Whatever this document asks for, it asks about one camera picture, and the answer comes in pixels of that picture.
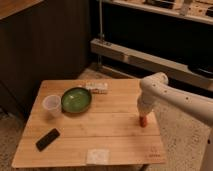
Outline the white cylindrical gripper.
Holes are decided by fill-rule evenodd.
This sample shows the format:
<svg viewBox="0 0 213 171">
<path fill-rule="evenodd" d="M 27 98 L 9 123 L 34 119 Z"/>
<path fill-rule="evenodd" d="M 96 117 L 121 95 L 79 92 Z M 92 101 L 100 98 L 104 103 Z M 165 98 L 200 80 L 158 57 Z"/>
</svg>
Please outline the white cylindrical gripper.
<svg viewBox="0 0 213 171">
<path fill-rule="evenodd" d="M 140 117 L 145 117 L 154 108 L 156 98 L 150 94 L 140 94 L 137 99 L 137 109 Z"/>
</svg>

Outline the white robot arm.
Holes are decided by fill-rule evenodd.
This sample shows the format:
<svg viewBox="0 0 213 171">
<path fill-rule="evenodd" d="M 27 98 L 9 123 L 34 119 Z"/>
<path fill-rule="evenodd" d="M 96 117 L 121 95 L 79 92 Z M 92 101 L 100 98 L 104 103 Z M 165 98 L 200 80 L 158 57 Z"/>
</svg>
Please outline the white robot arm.
<svg viewBox="0 0 213 171">
<path fill-rule="evenodd" d="M 170 87 L 168 82 L 168 76 L 163 72 L 140 80 L 141 94 L 137 99 L 140 126 L 147 126 L 147 115 L 152 112 L 157 99 L 188 113 L 211 128 L 200 171 L 213 171 L 213 99 Z"/>
</svg>

